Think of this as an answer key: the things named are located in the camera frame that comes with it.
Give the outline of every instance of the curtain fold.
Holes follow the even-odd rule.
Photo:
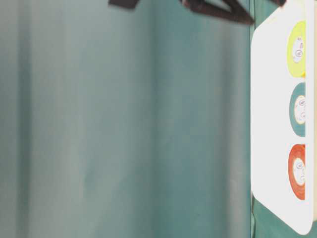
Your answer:
[[[248,27],[177,0],[2,6],[1,237],[250,237]]]

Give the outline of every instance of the circular label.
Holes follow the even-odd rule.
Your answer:
[[[298,124],[304,124],[306,119],[305,113],[305,96],[300,95],[296,98],[294,105],[295,120]]]
[[[293,61],[295,63],[299,63],[304,55],[304,40],[303,37],[299,36],[296,38],[294,44],[293,44],[293,51],[292,51],[292,56],[293,56]]]
[[[294,160],[293,174],[296,183],[299,186],[303,186],[305,184],[305,164],[301,158],[296,158]]]

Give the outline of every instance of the dark object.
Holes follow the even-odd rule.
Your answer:
[[[109,4],[120,6],[127,9],[134,9],[139,0],[109,0]],[[191,11],[203,15],[223,18],[229,21],[251,25],[253,18],[241,6],[237,0],[222,0],[230,10],[225,10],[219,6],[208,3],[205,0],[180,0],[180,2]],[[271,0],[279,6],[283,6],[286,0]]]
[[[109,0],[109,4],[127,9],[134,9],[139,0]]]

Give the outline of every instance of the teal curtain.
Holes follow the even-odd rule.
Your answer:
[[[255,16],[255,24],[251,27],[250,38],[253,31],[276,10],[276,6],[265,0],[250,1],[250,12]],[[313,223],[311,231],[301,236],[283,223],[278,217],[253,198],[252,203],[252,237],[253,238],[313,238],[317,236],[317,224]]]
[[[1,237],[250,237],[248,27],[10,0],[0,28]]]

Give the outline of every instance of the teal backdrop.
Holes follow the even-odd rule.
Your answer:
[[[10,0],[0,32],[1,237],[250,237],[249,27]]]

